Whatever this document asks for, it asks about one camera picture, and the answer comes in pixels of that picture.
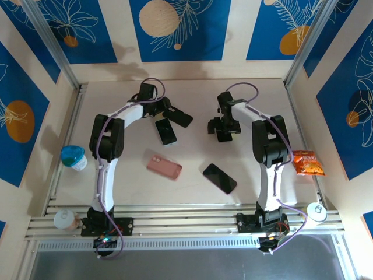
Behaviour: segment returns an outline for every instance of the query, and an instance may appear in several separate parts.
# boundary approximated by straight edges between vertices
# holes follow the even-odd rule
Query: bag of chips
[[[315,153],[307,150],[295,150],[293,165],[298,175],[325,176]]]

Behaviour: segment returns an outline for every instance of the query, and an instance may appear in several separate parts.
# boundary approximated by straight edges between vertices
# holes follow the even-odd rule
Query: blue lid
[[[61,161],[66,167],[72,167],[84,157],[84,149],[79,146],[65,146],[61,150]]]

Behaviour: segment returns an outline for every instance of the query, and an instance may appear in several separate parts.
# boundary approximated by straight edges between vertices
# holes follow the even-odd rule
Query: pink phone case
[[[154,155],[146,168],[167,178],[176,180],[180,175],[182,167],[181,165],[171,162],[159,155]]]

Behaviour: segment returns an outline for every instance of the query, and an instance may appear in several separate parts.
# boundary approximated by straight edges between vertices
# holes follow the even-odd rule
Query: smartphone
[[[146,168],[172,180],[176,180],[181,172],[180,164],[171,162],[159,155],[154,155]]]
[[[177,141],[174,130],[167,118],[156,121],[156,127],[163,145],[168,145]]]
[[[210,164],[202,174],[226,194],[230,194],[237,186],[237,182],[221,171],[215,164]]]
[[[191,115],[185,114],[183,111],[170,106],[168,109],[164,110],[163,117],[168,118],[170,121],[186,128],[193,121]]]

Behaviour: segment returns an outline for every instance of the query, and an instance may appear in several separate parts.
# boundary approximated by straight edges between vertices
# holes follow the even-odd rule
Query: white table surface
[[[240,81],[257,85],[261,92],[251,104],[264,113],[282,115],[292,148],[303,149],[280,79],[167,80],[164,81],[166,96],[173,106],[190,114],[193,121],[188,128],[171,122],[178,141],[166,147],[162,145],[154,125],[160,117],[141,119],[125,130],[125,148],[115,171],[115,204],[254,204],[260,191],[260,170],[252,153],[251,129],[241,125],[242,133],[234,135],[232,142],[225,143],[219,143],[215,135],[207,134],[208,121],[219,116],[216,97]],[[57,186],[57,205],[90,205],[96,187],[94,159],[89,151],[94,118],[96,114],[109,114],[120,109],[138,92],[139,86],[138,81],[88,84],[71,139],[71,145],[84,147],[88,165],[81,172],[66,167],[62,169]],[[234,99],[248,99],[254,90],[237,86],[231,93]],[[146,169],[154,154],[163,155],[182,166],[177,181]],[[203,177],[202,172],[210,163],[237,181],[238,185],[231,194],[225,194]],[[317,202],[312,177],[297,176],[293,166],[288,164],[281,182],[281,200],[289,205]]]

